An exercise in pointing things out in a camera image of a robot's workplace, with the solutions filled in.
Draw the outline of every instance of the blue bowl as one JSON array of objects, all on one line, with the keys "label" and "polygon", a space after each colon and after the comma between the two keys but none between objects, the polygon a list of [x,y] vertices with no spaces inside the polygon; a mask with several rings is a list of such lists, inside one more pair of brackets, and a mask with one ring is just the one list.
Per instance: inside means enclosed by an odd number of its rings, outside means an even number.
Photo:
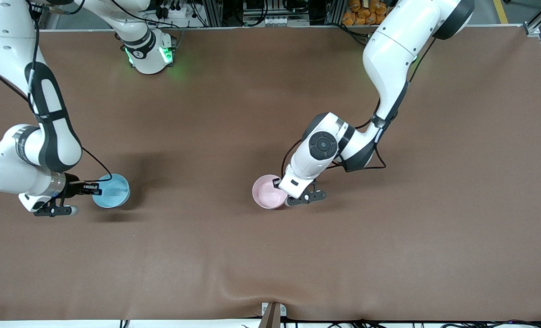
[{"label": "blue bowl", "polygon": [[[101,177],[99,180],[108,179],[109,175]],[[92,200],[100,207],[113,208],[123,205],[131,195],[131,189],[127,179],[120,174],[112,174],[112,179],[98,183],[102,189],[102,195],[93,195]]]}]

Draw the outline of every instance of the green led light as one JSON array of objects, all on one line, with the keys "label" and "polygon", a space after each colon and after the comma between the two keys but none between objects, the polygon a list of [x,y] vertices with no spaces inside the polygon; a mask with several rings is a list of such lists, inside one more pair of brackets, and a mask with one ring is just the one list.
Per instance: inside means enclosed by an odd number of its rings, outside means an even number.
[{"label": "green led light", "polygon": [[166,64],[171,63],[171,50],[168,48],[159,48],[159,52],[162,54],[163,61],[166,62]]},{"label": "green led light", "polygon": [[127,48],[125,48],[125,52],[127,53],[127,57],[129,57],[129,62],[131,65],[133,65],[133,59],[131,59],[131,54],[129,54],[129,50],[127,50]]}]

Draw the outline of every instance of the wire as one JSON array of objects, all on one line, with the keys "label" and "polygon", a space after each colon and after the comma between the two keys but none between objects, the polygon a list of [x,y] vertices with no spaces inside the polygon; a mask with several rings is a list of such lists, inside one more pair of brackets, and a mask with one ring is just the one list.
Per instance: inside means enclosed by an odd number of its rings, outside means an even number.
[{"label": "wire", "polygon": [[17,90],[16,87],[11,85],[11,83],[9,83],[6,79],[2,78],[1,75],[0,75],[0,81],[2,81],[2,83],[5,84],[8,88],[12,89],[12,91],[14,91],[18,96],[20,96],[21,99],[23,99],[25,102],[28,102],[27,97],[23,93],[21,93],[19,90]]},{"label": "wire", "polygon": [[84,6],[84,4],[85,4],[85,0],[82,0],[81,5],[78,6],[77,10],[75,10],[75,11],[73,11],[73,12],[69,12],[68,14],[69,14],[69,15],[74,15],[74,14],[78,13],[79,11],[81,11],[82,6]]},{"label": "wire", "polygon": [[92,157],[98,164],[100,164],[100,166],[102,166],[102,168],[104,168],[105,171],[107,171],[108,173],[108,178],[106,179],[98,179],[98,180],[80,180],[80,181],[74,181],[74,182],[71,182],[70,184],[71,185],[76,185],[78,183],[95,183],[95,182],[105,182],[105,181],[109,181],[112,179],[112,173],[110,170],[108,170],[108,168],[106,166],[104,166],[104,164],[102,164],[102,162],[100,160],[98,160],[98,158],[96,158],[96,156],[94,156],[91,152],[89,152],[87,150],[87,148],[82,148],[83,151],[85,151],[87,154],[89,154],[90,157]]},{"label": "wire", "polygon": [[175,49],[179,49],[179,47],[181,46],[181,41],[184,39],[184,34],[185,34],[185,29],[182,29],[181,30],[181,35],[179,36],[179,40],[177,40],[177,42],[175,43]]},{"label": "wire", "polygon": [[36,42],[34,45],[34,54],[31,58],[31,68],[30,68],[30,74],[27,80],[27,96],[26,96],[27,104],[28,106],[30,106],[30,110],[32,113],[35,113],[35,111],[34,111],[34,106],[32,104],[33,97],[31,97],[31,86],[33,83],[34,75],[36,73],[36,60],[38,56],[38,45],[40,43],[40,27],[38,26],[37,21],[34,21],[34,27],[36,29]]},{"label": "wire", "polygon": [[524,320],[508,320],[504,322],[497,322],[494,324],[487,324],[485,322],[472,322],[472,323],[447,323],[443,324],[441,328],[449,328],[449,327],[455,327],[455,328],[495,328],[498,326],[502,326],[503,324],[526,324],[527,326],[533,326],[537,328],[541,328],[541,322],[528,322]]},{"label": "wire", "polygon": [[171,27],[175,27],[176,29],[181,29],[181,27],[173,24],[173,23],[165,23],[165,22],[160,22],[160,21],[155,21],[155,20],[152,20],[152,19],[146,19],[146,18],[141,18],[141,17],[138,17],[138,16],[135,16],[133,14],[131,14],[130,12],[127,11],[127,9],[123,8],[121,5],[117,4],[117,2],[115,0],[111,0],[111,2],[113,4],[115,4],[115,6],[119,7],[119,9],[121,9],[122,11],[124,11],[127,15],[131,16],[131,17],[134,17],[134,18],[137,18],[139,19],[140,21],[144,21],[146,23],[153,23],[153,24],[165,24],[165,25],[169,25]]},{"label": "wire", "polygon": [[208,27],[208,24],[206,24],[204,19],[202,19],[202,15],[199,14],[197,6],[196,6],[195,2],[193,2],[193,0],[189,1],[189,6],[191,6],[192,10],[194,11],[196,16],[198,17],[198,20],[200,21],[200,23],[202,23],[202,25],[204,25],[204,27]]},{"label": "wire", "polygon": [[[376,104],[376,109],[374,109],[374,112],[376,112],[376,111],[378,110],[378,108],[379,108],[379,102],[380,102],[380,99],[378,98],[378,104]],[[366,125],[370,124],[371,120],[372,120],[372,119],[370,118],[370,119],[367,120],[364,124],[358,125],[358,126],[356,126],[355,128],[356,128],[356,129],[361,129],[361,128],[365,127]]]},{"label": "wire", "polygon": [[291,146],[291,148],[289,148],[289,150],[287,151],[287,153],[285,154],[285,157],[283,157],[283,164],[281,164],[281,179],[283,177],[285,177],[285,162],[287,161],[287,156],[289,156],[289,153],[291,153],[291,151],[293,151],[293,149],[295,147],[297,147],[297,145],[299,143],[301,143],[302,139],[299,139],[294,145]]},{"label": "wire", "polygon": [[333,169],[333,168],[338,168],[339,166],[341,166],[341,164],[339,164],[338,162],[336,161],[332,161],[331,164],[333,164],[332,166],[327,166],[326,170],[329,170],[329,169]]},{"label": "wire", "polygon": [[30,0],[26,0],[27,5],[30,7],[30,11],[34,10],[34,7],[32,6]]},{"label": "wire", "polygon": [[414,68],[414,72],[412,72],[412,76],[410,77],[410,80],[408,80],[408,83],[411,83],[412,79],[414,79],[414,75],[416,74],[416,71],[418,70],[418,67],[420,66],[420,63],[422,62],[422,60],[424,60],[424,56],[426,56],[426,54],[429,52],[431,46],[433,46],[433,44],[434,44],[434,42],[436,40],[437,40],[436,38],[433,39],[433,41],[429,44],[429,47],[426,48],[426,51],[424,52],[424,54],[422,54],[422,57],[420,58],[420,61],[418,61],[418,63],[416,63],[416,67]]},{"label": "wire", "polygon": [[306,6],[304,6],[303,8],[291,8],[287,4],[287,0],[283,0],[283,7],[285,7],[285,9],[287,9],[288,11],[292,13],[304,13],[309,10],[309,2],[307,2]]},{"label": "wire", "polygon": [[237,4],[239,4],[242,1],[243,0],[235,0],[235,19],[236,19],[236,21],[239,22],[240,26],[253,27],[253,26],[259,25],[260,23],[262,23],[265,20],[266,15],[269,12],[269,6],[268,6],[268,3],[266,2],[266,0],[260,0],[262,2],[262,6],[260,7],[260,17],[258,18],[258,21],[256,21],[256,23],[254,23],[254,24],[245,23],[239,17],[239,10],[238,10]]},{"label": "wire", "polygon": [[361,170],[373,170],[373,169],[385,169],[385,168],[387,168],[386,162],[383,161],[383,158],[379,154],[378,144],[377,143],[374,144],[374,151],[376,153],[376,156],[378,156],[379,161],[382,163],[382,166],[368,166],[367,168],[363,168]]},{"label": "wire", "polygon": [[[341,25],[341,24],[337,24],[337,23],[328,23],[326,25],[327,26],[337,26],[337,27],[339,27],[339,29],[341,29],[342,31],[347,33],[349,36],[351,36],[361,46],[366,46],[367,40],[370,39],[370,37],[371,37],[370,33],[362,34],[362,33],[354,32],[354,31],[351,31],[350,29],[348,29],[348,27],[345,26],[345,25]],[[359,40],[356,37],[364,37],[364,38],[366,38],[366,43],[362,42],[362,40]]]}]

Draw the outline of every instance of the metal frame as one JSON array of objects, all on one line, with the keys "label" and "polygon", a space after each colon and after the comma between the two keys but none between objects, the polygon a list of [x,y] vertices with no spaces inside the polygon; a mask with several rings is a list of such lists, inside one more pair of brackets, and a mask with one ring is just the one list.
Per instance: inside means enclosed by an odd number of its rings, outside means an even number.
[{"label": "metal frame", "polygon": [[220,0],[204,0],[204,9],[209,27],[222,26],[222,2]]},{"label": "metal frame", "polygon": [[325,15],[325,24],[342,23],[343,13],[347,10],[347,0],[333,0]]},{"label": "metal frame", "polygon": [[537,36],[540,34],[539,27],[541,26],[541,10],[535,14],[530,21],[526,21],[524,28],[527,36]]},{"label": "metal frame", "polygon": [[281,307],[282,305],[279,303],[271,303],[270,306],[266,307],[258,328],[280,328]]}]

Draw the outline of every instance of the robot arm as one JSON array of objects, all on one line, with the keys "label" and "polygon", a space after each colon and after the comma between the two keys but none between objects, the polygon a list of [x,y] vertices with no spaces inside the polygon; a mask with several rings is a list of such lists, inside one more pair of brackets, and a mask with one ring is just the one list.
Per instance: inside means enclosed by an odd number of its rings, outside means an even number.
[{"label": "robot arm", "polygon": [[143,74],[155,74],[173,64],[175,38],[159,29],[150,29],[140,10],[150,0],[75,0],[75,3],[106,21],[125,45],[131,64]]},{"label": "robot arm", "polygon": [[301,195],[335,158],[346,172],[367,166],[383,132],[398,114],[408,88],[410,63],[431,35],[445,40],[461,31],[474,7],[473,0],[398,2],[364,48],[364,68],[380,96],[367,130],[361,133],[333,113],[316,116],[278,184],[291,196],[287,203],[313,201]]},{"label": "robot arm", "polygon": [[[63,173],[79,162],[82,148],[58,83],[39,48],[33,64],[35,45],[36,31],[27,2],[0,2],[0,77],[29,95],[38,122],[37,127],[15,125],[0,141],[0,191],[19,194],[31,212],[62,192],[65,198],[88,193],[79,189],[83,184],[70,185],[77,177]],[[75,214],[72,207],[58,209],[57,215]]]}]

